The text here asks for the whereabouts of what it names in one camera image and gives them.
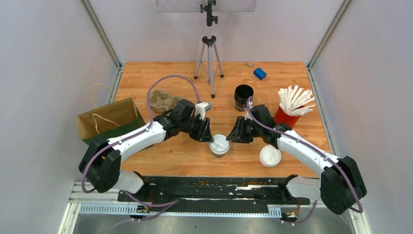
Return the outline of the brown coffee cup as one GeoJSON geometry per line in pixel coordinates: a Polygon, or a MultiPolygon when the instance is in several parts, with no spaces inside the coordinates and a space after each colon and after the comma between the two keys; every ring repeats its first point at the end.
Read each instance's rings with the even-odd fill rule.
{"type": "Polygon", "coordinates": [[[214,157],[220,158],[226,155],[226,153],[223,152],[213,152],[212,153],[214,157]]]}

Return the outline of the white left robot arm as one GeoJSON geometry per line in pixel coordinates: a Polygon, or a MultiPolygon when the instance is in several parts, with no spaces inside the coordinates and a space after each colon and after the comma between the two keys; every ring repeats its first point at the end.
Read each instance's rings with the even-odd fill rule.
{"type": "Polygon", "coordinates": [[[148,186],[144,185],[138,173],[122,170],[121,164],[135,153],[180,132],[198,142],[213,142],[210,118],[206,117],[210,109],[209,102],[194,104],[182,99],[174,109],[154,117],[139,129],[109,139],[96,137],[78,167],[82,180],[89,181],[99,193],[118,189],[129,192],[137,201],[146,200],[149,196],[148,186]]]}

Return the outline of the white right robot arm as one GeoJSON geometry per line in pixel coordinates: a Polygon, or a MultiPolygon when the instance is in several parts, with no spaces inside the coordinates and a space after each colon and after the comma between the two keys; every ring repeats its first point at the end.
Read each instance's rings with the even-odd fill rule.
{"type": "Polygon", "coordinates": [[[290,126],[276,123],[265,105],[257,105],[247,114],[237,117],[226,139],[230,142],[249,144],[255,138],[295,157],[318,175],[317,179],[291,175],[278,190],[283,203],[296,198],[322,201],[335,214],[351,209],[363,212],[360,200],[367,189],[355,160],[349,156],[338,157],[321,150],[290,126]]]}

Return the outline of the white single cup lid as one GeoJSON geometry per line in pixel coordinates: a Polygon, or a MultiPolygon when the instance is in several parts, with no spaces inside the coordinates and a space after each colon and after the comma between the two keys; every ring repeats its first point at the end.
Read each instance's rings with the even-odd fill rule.
{"type": "Polygon", "coordinates": [[[230,143],[226,140],[226,136],[216,134],[213,136],[214,141],[209,143],[209,148],[212,152],[227,153],[230,149],[230,143]]]}

